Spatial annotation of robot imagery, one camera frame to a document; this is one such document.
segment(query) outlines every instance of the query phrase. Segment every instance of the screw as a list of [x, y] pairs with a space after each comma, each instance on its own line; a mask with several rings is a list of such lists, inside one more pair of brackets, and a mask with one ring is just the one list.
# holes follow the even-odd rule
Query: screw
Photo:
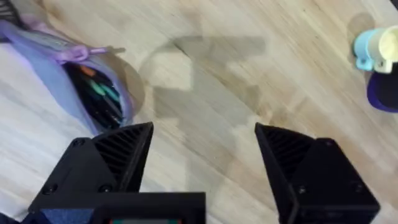
[[50, 195], [50, 194], [53, 194], [55, 191], [57, 191], [57, 189], [58, 189], [57, 184], [46, 185], [43, 187], [42, 194]]
[[98, 192], [110, 192], [110, 191], [112, 191], [112, 185], [110, 184], [104, 184], [98, 189]]
[[362, 184], [357, 184], [355, 187], [355, 192], [356, 193], [361, 193], [363, 190], [363, 185]]
[[82, 146], [85, 143], [84, 139], [76, 139], [74, 140], [74, 142], [72, 143], [72, 146]]
[[299, 194], [305, 194], [307, 192], [307, 190], [306, 190], [306, 188], [303, 186], [303, 185], [301, 185], [299, 188], [298, 188], [298, 193]]

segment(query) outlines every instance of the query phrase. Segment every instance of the orange marker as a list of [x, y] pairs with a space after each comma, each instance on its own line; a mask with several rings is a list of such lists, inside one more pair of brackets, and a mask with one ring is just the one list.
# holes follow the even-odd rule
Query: orange marker
[[91, 68], [89, 68], [89, 67], [86, 67], [86, 66], [84, 66], [84, 65], [80, 65], [80, 69], [86, 74], [86, 75], [88, 75], [89, 77], [93, 77], [93, 76], [95, 76], [95, 70], [93, 70], [93, 69], [91, 69]]

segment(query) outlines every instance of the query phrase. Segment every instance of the wood grain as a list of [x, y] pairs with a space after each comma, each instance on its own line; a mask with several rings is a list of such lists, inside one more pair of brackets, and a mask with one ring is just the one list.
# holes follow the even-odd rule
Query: wood grain
[[[125, 50], [107, 59], [135, 121], [155, 123], [142, 191], [206, 191], [208, 223], [277, 223], [260, 121], [336, 139], [382, 205], [374, 223], [398, 220], [398, 117], [370, 106], [351, 52], [360, 32], [396, 24], [388, 0], [14, 2]], [[70, 140], [89, 134], [10, 52], [0, 46], [0, 211], [21, 218]]]

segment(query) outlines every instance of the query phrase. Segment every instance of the cup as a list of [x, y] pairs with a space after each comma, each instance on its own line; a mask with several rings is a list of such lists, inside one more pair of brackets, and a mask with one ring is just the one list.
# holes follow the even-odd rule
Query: cup
[[355, 40], [354, 53], [358, 69], [391, 73], [398, 62], [398, 26], [363, 32]]

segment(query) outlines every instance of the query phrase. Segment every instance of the purple pencil case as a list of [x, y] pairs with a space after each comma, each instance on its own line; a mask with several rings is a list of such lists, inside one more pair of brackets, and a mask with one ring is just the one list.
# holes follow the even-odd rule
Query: purple pencil case
[[[96, 55], [105, 53], [105, 48], [92, 49], [74, 44], [32, 16], [22, 16], [22, 21], [28, 29], [0, 21], [0, 35], [31, 63], [37, 76], [66, 112], [79, 119], [94, 135], [132, 123], [133, 105], [129, 93], [116, 72]], [[94, 119], [65, 65], [90, 68], [112, 84], [119, 96], [120, 119], [116, 126], [110, 128]]]

